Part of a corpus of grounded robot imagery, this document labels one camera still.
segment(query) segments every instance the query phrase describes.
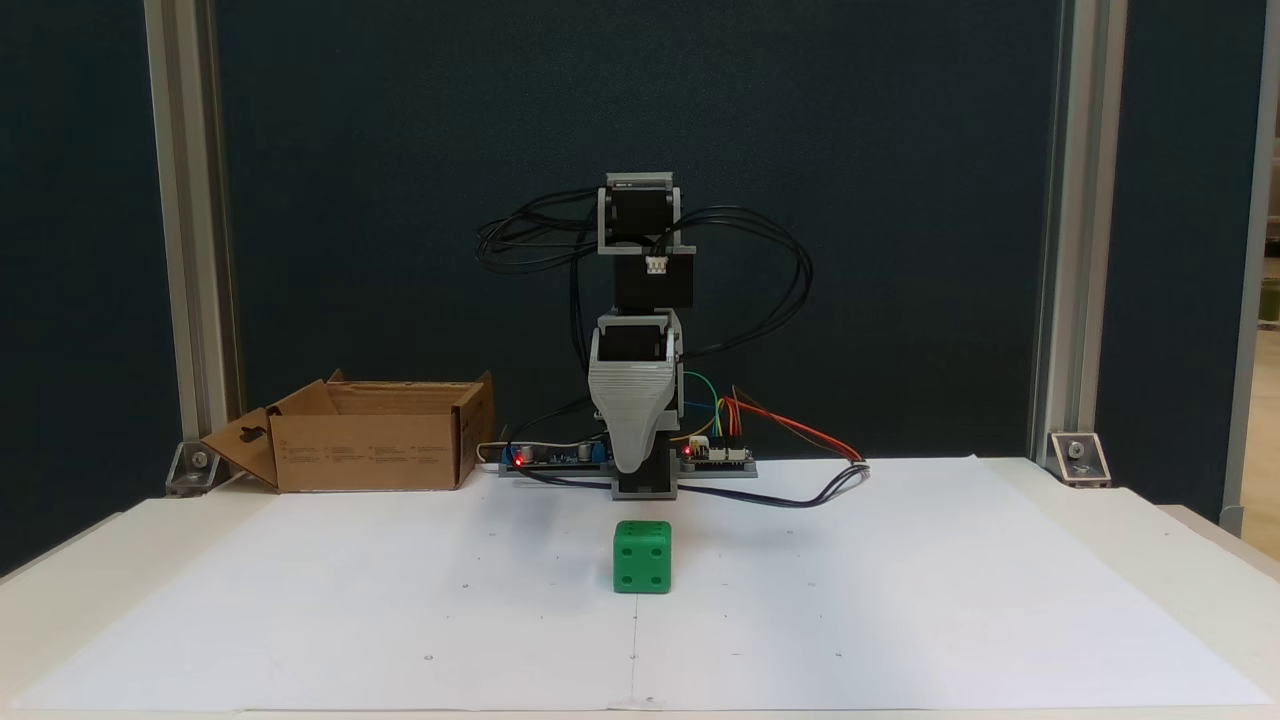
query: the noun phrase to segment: green wire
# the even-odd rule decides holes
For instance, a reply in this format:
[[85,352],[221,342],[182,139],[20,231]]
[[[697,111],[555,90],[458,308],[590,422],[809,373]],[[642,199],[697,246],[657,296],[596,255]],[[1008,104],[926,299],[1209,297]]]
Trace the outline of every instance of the green wire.
[[717,436],[722,436],[723,433],[721,432],[721,427],[719,427],[719,393],[716,392],[716,386],[713,386],[712,382],[709,379],[707,379],[707,375],[704,375],[701,373],[695,373],[692,370],[685,370],[685,374],[686,375],[692,375],[692,377],[703,380],[704,383],[707,383],[707,389],[712,391],[712,407],[714,407],[714,410],[716,410],[716,434]]

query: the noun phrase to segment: green dice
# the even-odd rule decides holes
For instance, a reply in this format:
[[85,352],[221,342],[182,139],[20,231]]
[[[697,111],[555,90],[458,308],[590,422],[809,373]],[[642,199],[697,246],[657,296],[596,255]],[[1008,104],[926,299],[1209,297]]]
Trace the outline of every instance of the green dice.
[[613,592],[671,589],[671,523],[623,520],[613,529]]

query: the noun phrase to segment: circuit board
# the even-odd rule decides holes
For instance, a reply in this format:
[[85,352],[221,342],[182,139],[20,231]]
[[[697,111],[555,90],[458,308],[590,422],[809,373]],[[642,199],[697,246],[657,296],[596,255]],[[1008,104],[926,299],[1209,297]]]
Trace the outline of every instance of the circuit board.
[[[694,436],[672,452],[678,460],[678,465],[673,465],[678,479],[759,477],[755,457],[746,447],[722,447],[716,439]],[[576,446],[516,443],[511,452],[503,448],[498,475],[520,478],[524,477],[521,469],[558,478],[602,478],[614,473],[604,441]]]

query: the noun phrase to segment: wall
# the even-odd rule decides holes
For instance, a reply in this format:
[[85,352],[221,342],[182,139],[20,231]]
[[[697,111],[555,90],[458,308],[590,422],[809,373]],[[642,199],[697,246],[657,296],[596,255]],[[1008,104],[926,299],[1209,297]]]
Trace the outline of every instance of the wall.
[[0,5],[0,575],[159,495],[178,429],[141,3]]
[[1130,0],[1097,430],[1112,475],[1217,520],[1265,0]]
[[[673,170],[817,263],[785,331],[695,365],[873,456],[1023,455],[1055,3],[225,1],[252,404],[334,366],[470,379],[502,423],[582,395],[566,273],[486,274],[474,232],[608,170]],[[786,255],[699,245],[692,346],[754,323]],[[608,306],[589,263],[586,309]],[[813,448],[754,424],[769,455]]]

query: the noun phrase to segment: table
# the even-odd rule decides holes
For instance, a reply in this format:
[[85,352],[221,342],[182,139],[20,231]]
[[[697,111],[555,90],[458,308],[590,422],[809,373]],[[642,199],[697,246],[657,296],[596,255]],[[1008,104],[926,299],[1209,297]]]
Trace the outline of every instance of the table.
[[[1021,459],[993,459],[987,464],[1213,652],[1265,692],[1280,697],[1280,583],[1267,574],[1280,571],[1268,566],[1266,559],[1249,556],[1229,536],[1211,541],[1201,533],[1215,536],[1212,525],[1193,529],[1170,514],[1179,514],[1179,510],[1162,511],[1126,489],[1070,489]],[[271,497],[253,482],[237,482],[202,498],[145,501],[9,578],[0,585],[0,707],[6,707],[27,684],[74,655]],[[1187,520],[1197,524],[1193,519]],[[1196,582],[1187,582],[1187,578]],[[0,712],[13,717],[42,719],[64,715],[47,711]],[[93,712],[65,715],[106,716]],[[161,715],[179,717],[189,714]],[[344,714],[314,714],[325,719],[334,715]],[[477,714],[430,715],[475,717]],[[1280,717],[1280,708],[1102,708],[998,714],[879,711],[856,715],[895,719],[928,715],[943,720],[993,715],[1238,719]],[[620,714],[608,711],[599,716],[617,719]]]

